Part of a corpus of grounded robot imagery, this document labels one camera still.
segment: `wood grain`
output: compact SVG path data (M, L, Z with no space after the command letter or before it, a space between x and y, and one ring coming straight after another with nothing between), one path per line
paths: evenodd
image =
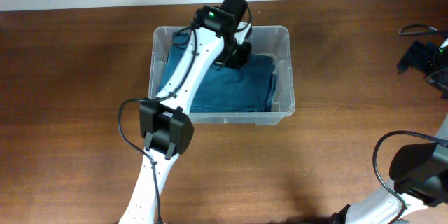
M295 113L273 127L196 125L162 194L168 223L268 223L326 217L379 187L376 141L391 130L435 134L440 92L396 64L411 23L448 27L448 0L251 3L254 25L290 32ZM0 13L0 223L115 223L141 155L117 131L121 101L148 93L151 43L198 5ZM436 36L419 38L441 43ZM136 107L123 127L137 143ZM387 176L400 146L384 144ZM409 216L444 223L447 206Z

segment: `clear plastic container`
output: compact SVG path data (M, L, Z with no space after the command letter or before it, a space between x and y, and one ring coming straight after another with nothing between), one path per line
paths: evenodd
M154 98L162 80L165 62L172 44L172 34L183 27L159 27L154 31L153 57L151 59L149 97ZM245 113L190 113L193 123L255 123L257 125L276 125L295 110L293 68L289 47L289 32L282 26L252 27L247 39L252 43L254 54L269 55L275 58L274 73L278 75L274 103L271 112Z

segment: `black cable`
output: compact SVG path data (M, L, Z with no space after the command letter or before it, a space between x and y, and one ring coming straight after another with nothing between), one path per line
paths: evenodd
M388 185L386 185L386 183L384 182L381 175L379 175L379 171L378 171L377 156L378 156L379 147L384 142L384 140L386 140L389 137L395 136L395 135L407 135L407 136L419 137L419 138L426 139L426 140L429 140L429 141L435 142L437 144L441 144L443 146L448 147L447 140L439 139L434 136L428 136L426 134L411 132L411 131L407 131L407 130L398 130L398 131L389 132L389 133L385 134L380 140L378 140L378 143L375 146L375 149L373 150L373 170L375 172L375 175L377 176L378 181L381 183L381 185L384 187L384 189L386 189L394 197L396 197L398 200L400 200L401 204L402 204L402 208L401 208L400 212L393 220L391 220L389 222L389 224L392 224L392 223L398 221L398 219L400 219L402 214L407 210L406 201L398 193L396 193L393 189L391 189Z
M172 41L172 43L173 43L174 46L176 46L177 48L180 48L180 49L185 49L185 48L182 48L181 46L184 46L184 45L188 44L188 42L190 41L191 32L190 32L190 35L188 36L188 38L187 38L187 40L186 40L185 42L182 42L182 43L176 43L176 42L174 42L174 38L175 38L176 36L178 36L180 33L184 32L184 31L186 31L186 30L188 30L188 29L191 29L191 27L185 27L185 28L183 28L183 29L180 29L179 31L177 31L177 32L173 35L173 41Z
M190 64L188 65L187 71L185 72L185 75L183 76L181 82L177 85L177 87L173 90L173 92L170 92L166 97L156 97L156 98L153 99L155 101L164 101L164 100L169 99L169 98L173 97L174 95L176 95L176 93L182 88L182 85L185 83L185 81L187 79L187 76L190 73L190 71L191 71L191 69L193 67L193 64L195 63L195 58L196 58L196 56L198 56L198 53L197 53L196 29L194 29L193 27L186 27L186 28L178 31L177 34L183 32L183 31L185 31L187 29L191 29L192 30L193 38L195 40L195 49L193 50L191 61L190 61Z
M247 12L249 12L249 22L246 24L245 27L241 28L241 29L237 29L237 32L242 32L245 28L247 28L249 25L252 24L252 12L251 9L249 8L249 4L246 2L246 6L247 6Z
M194 29L193 27L186 27L184 29L181 29L180 31L177 32L177 34L187 30L187 29L191 29L193 32L193 36L195 39L195 49L192 52L192 57L191 57L191 61L190 64L187 68L187 71L185 73L185 75L183 76L181 82L178 84L178 86L173 90L173 92L170 92L166 97L156 97L154 99L149 99L149 98L137 98L137 99L128 99L126 101L124 101L121 105L120 108L118 109L118 132L120 133L120 136L123 140L125 140L125 142L127 144L129 144L131 147L133 147L135 150L139 151L141 154L143 154L145 157L147 157L149 159L149 162L151 163L151 168L153 170L153 179L154 179L154 188L155 188L155 198L157 200L157 213L158 213L158 217L157 217L157 224L163 224L163 220L162 220L162 212L160 210L160 195L159 195L159 187L158 187L158 183L157 183L157 174L155 171L155 165L157 164L154 159L147 154L144 150L142 150L140 147L136 146L135 144L131 143L126 136L123 134L123 129L121 127L121 114L123 113L123 109L125 108L126 104L131 103L131 102L149 102L149 101L155 101L155 102L159 102L159 101L164 101L166 99L169 99L171 97L173 97L174 95L176 95L176 93L182 88L182 85L185 83L188 74L190 73L192 67L193 67L193 63L195 62L195 58L197 56L197 36L196 36L196 29Z
M427 29L427 31L410 31L410 32L405 32L408 29L411 28L425 28ZM448 31L444 31L444 30L437 30L434 27L430 27L429 25L426 24L411 24L408 25L406 27L403 27L399 32L398 35L400 36L420 36L420 35L429 35L429 34L442 34L442 35L446 35L448 34Z
M227 41L227 36L223 36L223 38L224 38L224 41ZM218 61L218 58L216 58L216 59L213 61L213 63L211 64L210 68L213 69L213 70L215 70L215 71L221 71L221 69L223 69L223 67L225 67L225 63L226 63L229 59L230 59L230 55L229 55L229 54L227 54L227 56L225 57L225 59L223 60L223 62L217 62L217 61Z
M149 154L144 152L140 147L136 146L135 144L133 144L129 140L127 140L126 136L123 134L123 129L121 127L121 114L122 114L123 109L125 108L126 104L131 103L131 102L147 102L147 101L148 101L148 99L128 99L128 100L124 101L121 104L120 108L118 109L118 132L120 133L121 138L123 138L123 140L125 140L125 142L127 144L129 144L135 150L139 151L141 154L143 154L145 157L147 157L149 159L149 162L151 163L151 169L153 170L155 198L157 200L157 214L158 214L157 224L163 224L162 212L160 210L159 186L157 184L157 175L156 175L156 172L155 172L156 162L154 161L154 159Z

